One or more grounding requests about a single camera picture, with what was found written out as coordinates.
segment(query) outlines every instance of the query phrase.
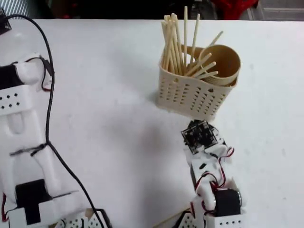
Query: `white tabletop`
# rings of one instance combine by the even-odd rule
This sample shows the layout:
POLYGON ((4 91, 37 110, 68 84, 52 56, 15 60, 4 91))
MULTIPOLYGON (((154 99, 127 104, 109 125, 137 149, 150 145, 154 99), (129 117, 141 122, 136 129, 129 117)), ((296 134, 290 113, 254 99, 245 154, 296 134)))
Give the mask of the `white tabletop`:
MULTIPOLYGON (((95 205, 106 209, 114 228, 152 227, 186 208, 194 190, 180 131, 189 119, 154 104, 164 45, 160 22, 37 22, 56 72, 51 141, 95 205)), ((11 23, 47 56, 30 23, 11 23)), ((188 27, 191 40, 194 21, 188 27)), ((214 125, 236 148, 233 171, 249 196, 247 227, 298 227, 304 211, 304 23, 201 21, 197 46, 221 30, 218 43, 235 49, 242 67, 214 125)), ((37 97, 42 122, 47 98, 37 97)))

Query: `wooden stick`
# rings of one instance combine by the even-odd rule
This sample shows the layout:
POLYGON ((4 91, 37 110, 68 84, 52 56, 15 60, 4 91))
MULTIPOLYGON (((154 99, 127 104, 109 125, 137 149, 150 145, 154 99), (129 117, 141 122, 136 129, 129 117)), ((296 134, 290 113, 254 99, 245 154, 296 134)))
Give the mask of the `wooden stick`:
POLYGON ((187 71, 187 23, 188 23, 188 7, 185 6, 185 11, 184 11, 184 74, 187 71))
POLYGON ((213 72, 210 72, 210 73, 205 73, 205 74, 199 75, 199 76, 197 76, 195 78, 197 78, 197 79, 203 79, 203 78, 206 78, 206 77, 217 75, 218 73, 219 73, 218 71, 213 71, 213 72))
MULTIPOLYGON (((175 26, 175 23, 171 20, 171 18, 170 18, 170 16, 169 15, 165 15, 164 16, 164 20, 166 21, 166 25, 168 25, 169 23, 169 21, 171 22, 171 32, 172 32, 172 36, 173 36, 173 38, 174 38, 174 35, 175 35, 175 28, 174 28, 174 26, 175 26)), ((174 46, 175 46, 175 43, 176 43, 176 41, 173 39, 173 40, 171 40, 170 42, 173 42, 173 45, 172 45, 172 47, 170 48, 170 53, 171 53, 171 56, 172 56, 172 60, 173 60, 173 66, 174 66, 174 71, 175 71, 175 73, 176 74, 180 74, 180 70, 179 70, 179 68, 178 68, 178 59, 177 59, 177 55, 178 55, 178 53, 177 52, 175 52, 175 51, 177 51, 177 48, 176 48, 176 50, 174 49, 174 46)))
MULTIPOLYGON (((165 39, 165 47, 167 47, 167 41, 166 41, 166 22, 162 21, 161 27, 162 27, 163 37, 165 39)), ((162 58, 162 65, 164 65, 164 59, 165 59, 165 51, 164 51, 164 56, 162 58)), ((169 52, 169 59, 170 59, 170 71, 171 71, 171 73, 175 74, 171 52, 169 52)))
POLYGON ((212 56, 211 53, 207 54, 200 62, 198 62, 190 71, 188 71, 185 76, 190 76, 197 68, 203 65, 210 57, 212 56))
POLYGON ((209 44, 209 47, 212 46, 212 45, 214 45, 215 42, 217 42, 217 40, 220 38, 220 36, 221 36, 223 33, 224 33, 224 31, 220 31, 220 32, 218 33, 218 35, 213 39, 213 41, 209 44))
POLYGON ((217 40, 220 38, 220 36, 222 34, 223 34, 223 31, 220 31, 220 33, 218 33, 218 35, 213 39, 213 41, 206 48, 203 49, 203 51, 202 51, 202 53, 200 55, 202 56, 207 48, 209 48, 210 46, 214 45, 215 42, 217 42, 217 40))
POLYGON ((195 42, 196 42, 196 35, 197 35, 197 33, 198 33, 199 22, 200 22, 200 14, 198 13, 198 15, 197 15, 197 17, 196 17, 196 23, 195 23, 195 29, 194 29, 194 36, 193 36, 193 42, 192 42, 192 51, 191 51, 190 63, 192 63, 193 57, 194 57, 195 42))
POLYGON ((194 75, 192 75, 191 77, 197 77, 201 74, 203 74, 205 71, 209 70, 210 68, 214 67, 217 63, 216 62, 212 62, 210 64, 208 64, 206 67, 202 68, 200 71, 196 72, 194 75))
MULTIPOLYGON (((175 20, 175 28, 176 28, 176 36, 177 36, 177 45, 178 45, 178 49, 179 49, 179 57, 180 57, 180 67, 181 65, 183 64, 183 61, 182 61, 182 51, 181 51, 181 38, 180 38, 180 29, 179 29, 179 20, 177 18, 177 15, 176 14, 172 14, 171 15, 171 18, 173 17, 173 19, 175 20)), ((182 69, 182 74, 181 75, 184 75, 184 67, 181 67, 182 69)))
POLYGON ((166 40, 168 41, 167 42, 167 54, 166 54, 166 59, 165 59, 165 66, 164 66, 164 69, 165 70, 168 70, 168 66, 169 66, 169 52, 171 50, 171 47, 172 47, 172 29, 171 29, 171 26, 172 26, 172 23, 171 21, 168 21, 168 24, 167 24, 167 31, 166 31, 166 40))
POLYGON ((177 40, 176 40, 176 34, 175 34, 175 22, 173 21, 173 25, 172 25, 172 30, 173 32, 173 50, 174 50, 174 54, 176 57, 176 63, 177 63, 177 68, 178 68, 178 72, 179 75, 182 75, 182 71, 181 71, 181 61, 180 61, 180 54, 179 54, 179 48, 177 46, 177 40))

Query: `hole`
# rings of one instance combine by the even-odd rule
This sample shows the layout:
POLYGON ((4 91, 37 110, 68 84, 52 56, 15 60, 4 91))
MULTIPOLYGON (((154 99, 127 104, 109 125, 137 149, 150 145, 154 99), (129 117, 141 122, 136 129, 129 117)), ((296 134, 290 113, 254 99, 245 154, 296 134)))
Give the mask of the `hole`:
POLYGON ((202 170, 207 164, 202 163, 202 165, 199 167, 200 170, 202 170))

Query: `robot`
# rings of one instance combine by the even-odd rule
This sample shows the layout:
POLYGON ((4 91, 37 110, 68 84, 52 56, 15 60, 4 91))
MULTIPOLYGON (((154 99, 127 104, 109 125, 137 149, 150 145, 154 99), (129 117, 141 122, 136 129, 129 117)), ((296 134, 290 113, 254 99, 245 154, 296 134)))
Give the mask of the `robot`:
MULTIPOLYGON (((0 8, 0 19, 4 16, 0 8)), ((0 43, 9 45, 14 39, 18 37, 9 22, 0 20, 0 43)), ((10 228, 48 227, 84 211, 86 202, 77 189, 64 188, 35 109, 33 93, 49 91, 49 62, 39 53, 20 57, 16 47, 10 48, 13 51, 1 55, 11 58, 15 53, 15 59, 0 62, 0 188, 4 200, 16 207, 2 211, 2 220, 8 215, 10 228)), ((100 217, 103 227, 110 227, 104 211, 100 217)))
POLYGON ((196 197, 174 228, 244 228, 244 191, 224 171, 234 148, 207 121, 191 121, 181 134, 196 197))

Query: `plastic basket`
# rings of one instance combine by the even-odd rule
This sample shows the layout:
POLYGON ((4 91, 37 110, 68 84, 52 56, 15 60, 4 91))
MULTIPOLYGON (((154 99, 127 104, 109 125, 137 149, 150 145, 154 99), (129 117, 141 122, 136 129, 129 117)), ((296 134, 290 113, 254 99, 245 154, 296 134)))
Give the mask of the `plastic basket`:
MULTIPOLYGON (((203 48, 195 49, 194 57, 199 58, 203 48)), ((236 79, 225 86, 218 86, 193 77, 170 73, 159 64, 159 90, 156 104, 159 108, 174 111, 193 119, 213 120, 227 98, 230 91, 237 85, 236 79)))

